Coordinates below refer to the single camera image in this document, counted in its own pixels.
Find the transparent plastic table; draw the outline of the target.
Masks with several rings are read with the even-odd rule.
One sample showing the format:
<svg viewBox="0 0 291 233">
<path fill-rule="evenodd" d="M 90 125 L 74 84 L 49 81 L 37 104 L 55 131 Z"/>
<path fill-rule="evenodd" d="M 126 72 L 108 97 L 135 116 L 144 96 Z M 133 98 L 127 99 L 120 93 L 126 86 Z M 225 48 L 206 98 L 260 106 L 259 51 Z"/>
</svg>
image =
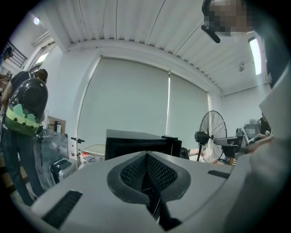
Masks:
<svg viewBox="0 0 291 233">
<path fill-rule="evenodd" d="M 55 185 L 50 171 L 51 164 L 68 158 L 68 139 L 64 134 L 49 133 L 43 136 L 42 142 L 38 137 L 33 138 L 35 167 L 42 188 L 47 191 Z"/>
</svg>

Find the white roller blind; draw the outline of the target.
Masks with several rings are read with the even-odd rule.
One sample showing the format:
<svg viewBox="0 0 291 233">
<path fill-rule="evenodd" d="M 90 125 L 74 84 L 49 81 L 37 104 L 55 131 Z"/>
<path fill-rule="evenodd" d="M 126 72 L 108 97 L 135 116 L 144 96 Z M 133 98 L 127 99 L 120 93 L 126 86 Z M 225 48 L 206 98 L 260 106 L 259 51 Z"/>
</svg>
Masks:
<svg viewBox="0 0 291 233">
<path fill-rule="evenodd" d="M 208 112 L 208 96 L 192 83 L 170 74 L 166 135 L 177 137 L 182 147 L 197 149 L 195 133 Z"/>
<path fill-rule="evenodd" d="M 105 144 L 108 129 L 165 135 L 168 73 L 102 58 L 89 82 L 78 125 L 82 148 Z"/>
</svg>

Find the black pedestal fan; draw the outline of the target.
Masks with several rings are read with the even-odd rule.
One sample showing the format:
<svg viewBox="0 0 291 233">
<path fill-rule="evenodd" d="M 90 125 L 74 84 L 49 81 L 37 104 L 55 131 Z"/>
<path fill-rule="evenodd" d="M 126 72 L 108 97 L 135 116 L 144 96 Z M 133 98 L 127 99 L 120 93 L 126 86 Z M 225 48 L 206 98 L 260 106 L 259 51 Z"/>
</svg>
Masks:
<svg viewBox="0 0 291 233">
<path fill-rule="evenodd" d="M 195 133 L 195 141 L 198 143 L 196 161 L 218 162 L 223 152 L 221 147 L 214 143 L 214 140 L 225 137 L 227 137 L 227 129 L 221 114 L 217 111 L 207 112 L 202 118 L 199 130 Z"/>
</svg>

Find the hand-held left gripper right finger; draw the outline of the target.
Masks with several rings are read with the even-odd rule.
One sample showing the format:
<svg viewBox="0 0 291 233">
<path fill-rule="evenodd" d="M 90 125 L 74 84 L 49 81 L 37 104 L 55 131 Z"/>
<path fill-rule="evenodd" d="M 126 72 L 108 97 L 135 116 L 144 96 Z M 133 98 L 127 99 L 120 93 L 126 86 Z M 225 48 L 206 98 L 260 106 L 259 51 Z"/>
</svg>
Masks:
<svg viewBox="0 0 291 233">
<path fill-rule="evenodd" d="M 230 202 L 221 193 L 233 169 L 160 152 L 146 153 L 148 173 L 158 189 L 160 226 L 167 232 L 222 232 Z"/>
</svg>

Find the black metal railing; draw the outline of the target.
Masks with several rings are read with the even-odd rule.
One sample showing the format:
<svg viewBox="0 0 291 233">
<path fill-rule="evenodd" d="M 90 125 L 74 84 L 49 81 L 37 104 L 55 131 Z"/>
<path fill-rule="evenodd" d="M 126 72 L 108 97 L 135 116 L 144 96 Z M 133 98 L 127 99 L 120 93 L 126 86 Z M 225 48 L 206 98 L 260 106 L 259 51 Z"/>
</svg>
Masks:
<svg viewBox="0 0 291 233">
<path fill-rule="evenodd" d="M 9 47 L 11 48 L 12 56 L 8 60 L 10 60 L 18 68 L 23 69 L 28 59 L 10 41 L 7 41 L 7 43 L 5 44 L 1 55 L 3 55 Z"/>
</svg>

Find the black mini fridge cabinet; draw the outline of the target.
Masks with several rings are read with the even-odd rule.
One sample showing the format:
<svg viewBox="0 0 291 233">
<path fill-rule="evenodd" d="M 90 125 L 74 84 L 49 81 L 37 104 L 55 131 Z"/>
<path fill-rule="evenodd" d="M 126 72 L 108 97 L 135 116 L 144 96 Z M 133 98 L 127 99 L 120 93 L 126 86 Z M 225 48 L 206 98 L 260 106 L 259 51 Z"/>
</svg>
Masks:
<svg viewBox="0 0 291 233">
<path fill-rule="evenodd" d="M 107 129 L 105 160 L 141 151 L 161 152 L 180 157 L 181 146 L 182 141 L 177 137 Z"/>
</svg>

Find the silver wheeled case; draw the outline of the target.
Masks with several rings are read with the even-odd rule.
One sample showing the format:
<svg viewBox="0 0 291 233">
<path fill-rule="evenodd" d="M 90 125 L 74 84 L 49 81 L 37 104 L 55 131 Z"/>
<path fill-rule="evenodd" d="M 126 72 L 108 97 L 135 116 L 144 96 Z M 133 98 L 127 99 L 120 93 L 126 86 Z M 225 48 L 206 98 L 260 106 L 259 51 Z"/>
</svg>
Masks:
<svg viewBox="0 0 291 233">
<path fill-rule="evenodd" d="M 66 179 L 77 170 L 77 161 L 66 158 L 55 161 L 50 165 L 50 172 L 55 184 Z"/>
</svg>

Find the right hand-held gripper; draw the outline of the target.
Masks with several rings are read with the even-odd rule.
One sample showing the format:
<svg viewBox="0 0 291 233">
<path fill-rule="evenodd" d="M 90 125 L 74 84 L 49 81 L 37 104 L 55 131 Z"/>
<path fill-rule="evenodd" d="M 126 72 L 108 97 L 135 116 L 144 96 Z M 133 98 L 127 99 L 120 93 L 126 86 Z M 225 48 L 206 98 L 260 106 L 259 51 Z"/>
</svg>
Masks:
<svg viewBox="0 0 291 233">
<path fill-rule="evenodd" d="M 214 144 L 222 146 L 222 152 L 226 157 L 240 157 L 247 153 L 247 136 L 242 128 L 236 129 L 235 137 L 215 138 Z"/>
</svg>

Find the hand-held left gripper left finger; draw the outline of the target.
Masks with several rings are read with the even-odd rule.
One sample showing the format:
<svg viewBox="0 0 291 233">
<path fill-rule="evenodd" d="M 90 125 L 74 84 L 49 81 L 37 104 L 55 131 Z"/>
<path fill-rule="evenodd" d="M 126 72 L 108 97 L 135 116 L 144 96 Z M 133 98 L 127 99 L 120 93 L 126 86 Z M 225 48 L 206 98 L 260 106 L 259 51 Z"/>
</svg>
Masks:
<svg viewBox="0 0 291 233">
<path fill-rule="evenodd" d="M 31 210 L 42 218 L 70 190 L 82 193 L 60 233 L 164 233 L 143 204 L 120 200 L 107 185 L 107 174 L 135 153 L 85 166 L 46 191 Z"/>
</svg>

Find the brown cardboard box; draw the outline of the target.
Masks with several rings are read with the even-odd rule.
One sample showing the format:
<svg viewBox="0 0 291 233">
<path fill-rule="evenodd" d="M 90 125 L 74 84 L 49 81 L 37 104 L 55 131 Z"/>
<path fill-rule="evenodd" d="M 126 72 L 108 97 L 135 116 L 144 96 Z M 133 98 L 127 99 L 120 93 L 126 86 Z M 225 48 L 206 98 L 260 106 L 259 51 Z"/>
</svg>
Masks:
<svg viewBox="0 0 291 233">
<path fill-rule="evenodd" d="M 61 133 L 64 134 L 65 133 L 65 126 L 66 126 L 66 121 L 65 120 L 61 120 L 59 118 L 55 118 L 52 116 L 48 116 L 48 128 L 54 132 L 56 131 L 57 128 L 57 122 L 60 121 L 61 122 Z"/>
</svg>

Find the ceiling strip light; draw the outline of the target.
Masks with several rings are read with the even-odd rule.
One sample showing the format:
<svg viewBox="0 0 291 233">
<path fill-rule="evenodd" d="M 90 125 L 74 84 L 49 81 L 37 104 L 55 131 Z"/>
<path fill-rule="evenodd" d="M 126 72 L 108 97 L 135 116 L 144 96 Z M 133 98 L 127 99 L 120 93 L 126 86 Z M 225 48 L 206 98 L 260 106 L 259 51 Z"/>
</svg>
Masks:
<svg viewBox="0 0 291 233">
<path fill-rule="evenodd" d="M 256 72 L 256 75 L 258 76 L 262 73 L 262 61 L 261 61 L 261 51 L 260 51 L 259 42 L 257 38 L 251 37 L 248 40 L 248 43 L 251 47 L 253 62 L 255 65 L 255 72 Z"/>
</svg>

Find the grey scooter handlebar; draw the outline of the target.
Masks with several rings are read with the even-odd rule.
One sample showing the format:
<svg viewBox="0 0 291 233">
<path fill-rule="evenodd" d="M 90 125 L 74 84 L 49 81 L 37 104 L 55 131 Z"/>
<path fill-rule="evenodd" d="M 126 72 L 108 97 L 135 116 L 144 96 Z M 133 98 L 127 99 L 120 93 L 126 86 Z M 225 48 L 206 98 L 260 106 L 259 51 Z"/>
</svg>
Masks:
<svg viewBox="0 0 291 233">
<path fill-rule="evenodd" d="M 71 140 L 73 140 L 75 142 L 73 144 L 75 147 L 75 156 L 73 158 L 77 160 L 77 166 L 79 168 L 81 165 L 81 153 L 82 152 L 79 150 L 78 145 L 81 143 L 84 143 L 85 141 L 80 139 L 80 138 L 76 138 L 76 137 L 71 137 Z"/>
</svg>

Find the person's black shirt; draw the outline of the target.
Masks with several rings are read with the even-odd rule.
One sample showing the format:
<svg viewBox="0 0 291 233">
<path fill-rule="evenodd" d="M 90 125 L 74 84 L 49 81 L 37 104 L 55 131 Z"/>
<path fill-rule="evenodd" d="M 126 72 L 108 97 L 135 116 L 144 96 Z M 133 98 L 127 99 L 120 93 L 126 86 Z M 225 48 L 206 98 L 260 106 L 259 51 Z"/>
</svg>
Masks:
<svg viewBox="0 0 291 233">
<path fill-rule="evenodd" d="M 271 23 L 260 20 L 256 23 L 255 29 L 265 45 L 267 75 L 271 77 L 270 87 L 273 88 L 286 69 L 290 55 Z"/>
</svg>

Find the person's right forearm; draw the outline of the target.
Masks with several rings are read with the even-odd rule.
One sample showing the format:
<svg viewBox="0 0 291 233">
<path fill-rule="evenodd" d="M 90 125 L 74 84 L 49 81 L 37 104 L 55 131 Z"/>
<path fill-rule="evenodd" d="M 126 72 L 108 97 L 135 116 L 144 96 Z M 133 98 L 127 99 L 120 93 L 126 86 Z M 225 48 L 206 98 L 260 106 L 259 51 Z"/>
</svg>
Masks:
<svg viewBox="0 0 291 233">
<path fill-rule="evenodd" d="M 246 153 L 253 153 L 256 149 L 258 149 L 260 146 L 265 145 L 267 143 L 270 143 L 272 139 L 274 138 L 274 135 L 269 135 L 266 138 L 263 138 L 259 141 L 256 141 L 255 143 L 249 145 L 247 147 Z"/>
</svg>

